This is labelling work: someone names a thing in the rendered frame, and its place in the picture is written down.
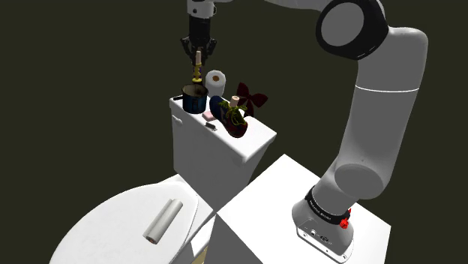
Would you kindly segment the dark red bow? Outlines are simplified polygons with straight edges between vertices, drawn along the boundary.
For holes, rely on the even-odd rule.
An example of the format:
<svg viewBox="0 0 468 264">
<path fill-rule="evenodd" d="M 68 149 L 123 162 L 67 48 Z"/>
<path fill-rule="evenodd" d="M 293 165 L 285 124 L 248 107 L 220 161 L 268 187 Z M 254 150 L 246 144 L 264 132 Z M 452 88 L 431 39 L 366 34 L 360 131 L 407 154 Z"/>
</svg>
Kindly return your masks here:
<svg viewBox="0 0 468 264">
<path fill-rule="evenodd" d="M 249 88 L 243 82 L 238 84 L 236 95 L 239 97 L 238 105 L 246 107 L 244 117 L 254 117 L 254 107 L 260 108 L 269 99 L 261 93 L 250 94 Z"/>
</svg>

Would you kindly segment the yellow purple candlestick with candle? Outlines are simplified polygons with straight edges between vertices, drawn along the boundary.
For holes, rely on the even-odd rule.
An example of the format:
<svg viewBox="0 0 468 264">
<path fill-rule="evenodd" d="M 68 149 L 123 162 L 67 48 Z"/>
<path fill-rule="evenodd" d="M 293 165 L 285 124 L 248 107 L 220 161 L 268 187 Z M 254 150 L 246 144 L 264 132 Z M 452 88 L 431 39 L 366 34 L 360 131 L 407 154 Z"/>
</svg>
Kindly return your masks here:
<svg viewBox="0 0 468 264">
<path fill-rule="evenodd" d="M 201 74 L 202 63 L 202 53 L 200 50 L 196 51 L 195 62 L 193 66 L 193 78 L 192 83 L 201 85 L 203 83 L 203 78 Z"/>
</svg>

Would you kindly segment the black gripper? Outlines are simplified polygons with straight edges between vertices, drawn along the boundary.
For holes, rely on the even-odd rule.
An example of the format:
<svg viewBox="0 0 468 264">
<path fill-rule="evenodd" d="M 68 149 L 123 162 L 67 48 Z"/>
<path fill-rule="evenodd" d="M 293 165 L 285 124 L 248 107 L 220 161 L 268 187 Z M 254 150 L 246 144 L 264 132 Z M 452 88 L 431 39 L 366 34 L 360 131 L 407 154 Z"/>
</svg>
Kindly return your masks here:
<svg viewBox="0 0 468 264">
<path fill-rule="evenodd" d="M 197 48 L 202 47 L 201 62 L 206 64 L 206 60 L 213 54 L 218 41 L 210 36 L 211 19 L 189 16 L 189 35 L 180 39 L 185 54 L 190 58 L 191 64 L 196 64 Z"/>
</svg>

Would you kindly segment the white toilet paper roll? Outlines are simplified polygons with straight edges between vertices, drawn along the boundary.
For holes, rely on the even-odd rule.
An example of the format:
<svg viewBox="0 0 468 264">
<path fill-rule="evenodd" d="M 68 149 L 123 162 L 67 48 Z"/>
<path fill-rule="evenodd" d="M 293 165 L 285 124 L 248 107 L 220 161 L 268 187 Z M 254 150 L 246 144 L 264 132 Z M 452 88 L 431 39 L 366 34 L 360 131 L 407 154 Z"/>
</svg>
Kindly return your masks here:
<svg viewBox="0 0 468 264">
<path fill-rule="evenodd" d="M 223 96 L 227 78 L 220 70 L 210 70 L 205 76 L 205 87 L 208 89 L 208 96 Z"/>
</svg>

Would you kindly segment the grey paper towel roll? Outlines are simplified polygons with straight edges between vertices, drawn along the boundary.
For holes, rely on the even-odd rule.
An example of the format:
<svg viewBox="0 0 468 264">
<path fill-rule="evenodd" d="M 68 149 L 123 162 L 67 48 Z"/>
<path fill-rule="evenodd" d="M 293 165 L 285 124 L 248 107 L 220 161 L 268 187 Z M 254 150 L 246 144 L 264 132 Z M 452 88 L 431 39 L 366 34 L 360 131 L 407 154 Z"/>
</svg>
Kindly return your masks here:
<svg viewBox="0 0 468 264">
<path fill-rule="evenodd" d="M 154 220 L 148 225 L 142 236 L 156 245 L 174 221 L 176 215 L 183 207 L 183 203 L 179 199 L 169 199 L 163 208 L 159 211 Z"/>
</svg>

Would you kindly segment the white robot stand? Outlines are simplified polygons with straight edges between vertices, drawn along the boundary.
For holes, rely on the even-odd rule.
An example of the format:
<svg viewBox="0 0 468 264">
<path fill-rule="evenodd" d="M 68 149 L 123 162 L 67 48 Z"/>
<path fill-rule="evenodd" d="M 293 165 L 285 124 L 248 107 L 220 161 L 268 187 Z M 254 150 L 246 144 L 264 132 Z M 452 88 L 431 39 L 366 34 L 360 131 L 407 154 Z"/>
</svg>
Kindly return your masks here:
<svg viewBox="0 0 468 264">
<path fill-rule="evenodd" d="M 216 215 L 203 264 L 337 264 L 299 238 L 292 209 L 318 176 L 287 155 Z"/>
</svg>

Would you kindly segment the blue pot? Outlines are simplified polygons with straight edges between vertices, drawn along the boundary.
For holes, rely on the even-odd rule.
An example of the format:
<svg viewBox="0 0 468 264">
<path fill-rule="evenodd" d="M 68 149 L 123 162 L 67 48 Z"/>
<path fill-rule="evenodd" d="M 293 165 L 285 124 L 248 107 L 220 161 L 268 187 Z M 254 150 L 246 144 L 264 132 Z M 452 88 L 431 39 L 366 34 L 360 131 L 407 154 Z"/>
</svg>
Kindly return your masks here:
<svg viewBox="0 0 468 264">
<path fill-rule="evenodd" d="M 182 95 L 173 98 L 182 101 L 182 108 L 186 113 L 200 114 L 206 111 L 208 89 L 200 84 L 187 84 L 181 89 Z"/>
</svg>

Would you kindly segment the blue red shoe yellow laces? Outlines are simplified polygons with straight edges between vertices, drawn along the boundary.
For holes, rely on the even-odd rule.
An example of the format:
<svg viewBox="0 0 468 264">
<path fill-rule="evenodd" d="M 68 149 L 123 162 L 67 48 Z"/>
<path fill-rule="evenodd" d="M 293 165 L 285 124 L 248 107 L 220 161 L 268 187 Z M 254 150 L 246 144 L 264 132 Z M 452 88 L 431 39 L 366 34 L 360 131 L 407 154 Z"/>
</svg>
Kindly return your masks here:
<svg viewBox="0 0 468 264">
<path fill-rule="evenodd" d="M 243 137 L 248 129 L 248 123 L 244 120 L 239 110 L 247 111 L 246 106 L 230 106 L 229 102 L 217 95 L 210 98 L 209 107 L 211 114 L 224 126 L 231 137 Z"/>
</svg>

